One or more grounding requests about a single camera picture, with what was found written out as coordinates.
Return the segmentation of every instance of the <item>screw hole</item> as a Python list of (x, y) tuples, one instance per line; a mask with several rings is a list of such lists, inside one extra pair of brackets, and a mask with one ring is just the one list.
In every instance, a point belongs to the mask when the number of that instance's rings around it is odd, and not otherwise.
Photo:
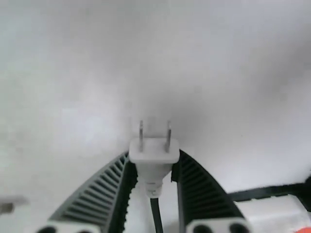
[(193, 229), (193, 233), (213, 233), (213, 231), (205, 225), (198, 225)]
[(249, 233), (249, 230), (242, 224), (234, 223), (230, 226), (231, 233)]
[(45, 227), (39, 230), (37, 233), (56, 233), (55, 227)]

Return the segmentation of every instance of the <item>clamp jaw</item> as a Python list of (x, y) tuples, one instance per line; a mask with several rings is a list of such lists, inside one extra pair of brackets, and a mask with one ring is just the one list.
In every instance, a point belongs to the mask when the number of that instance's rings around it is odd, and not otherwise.
[[(56, 222), (68, 222), (97, 226), (97, 232), (92, 233), (122, 233), (129, 195), (137, 177), (135, 164), (129, 161), (128, 153), (120, 155), (76, 190), (50, 217), (50, 222), (37, 232), (44, 233), (42, 230), (53, 227)], [(229, 195), (182, 150), (179, 161), (172, 168), (172, 181), (177, 182), (181, 233), (225, 233), (218, 229), (226, 225), (228, 233), (251, 232)], [(91, 233), (83, 230), (83, 225), (80, 229), (80, 232)]]

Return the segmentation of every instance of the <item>white power plug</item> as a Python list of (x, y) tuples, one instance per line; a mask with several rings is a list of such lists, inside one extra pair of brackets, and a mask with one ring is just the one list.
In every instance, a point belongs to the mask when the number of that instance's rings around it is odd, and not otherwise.
[(130, 143), (129, 159), (136, 165), (138, 177), (144, 181), (147, 196), (158, 198), (163, 178), (179, 160), (179, 143), (171, 139), (170, 122), (166, 138), (144, 138), (143, 122), (140, 121), (139, 138)]

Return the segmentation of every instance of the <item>black power cord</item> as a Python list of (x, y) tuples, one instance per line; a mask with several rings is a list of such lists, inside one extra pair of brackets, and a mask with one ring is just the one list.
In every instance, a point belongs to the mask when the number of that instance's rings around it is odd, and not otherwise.
[(160, 214), (160, 208), (159, 208), (159, 199), (151, 198), (150, 205), (151, 205), (152, 215), (154, 217), (154, 222), (155, 222), (155, 232), (163, 233), (161, 214)]

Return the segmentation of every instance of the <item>plug prong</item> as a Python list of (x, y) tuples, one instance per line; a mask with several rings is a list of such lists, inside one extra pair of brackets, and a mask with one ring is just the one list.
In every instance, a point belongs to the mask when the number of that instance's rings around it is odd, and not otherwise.
[(139, 151), (142, 152), (143, 149), (143, 122), (142, 120), (139, 123)]
[(165, 151), (167, 153), (170, 152), (170, 146), (171, 146), (171, 134), (172, 134), (172, 129), (171, 129), (171, 122), (167, 122), (167, 134), (166, 134), (166, 143), (165, 143)]

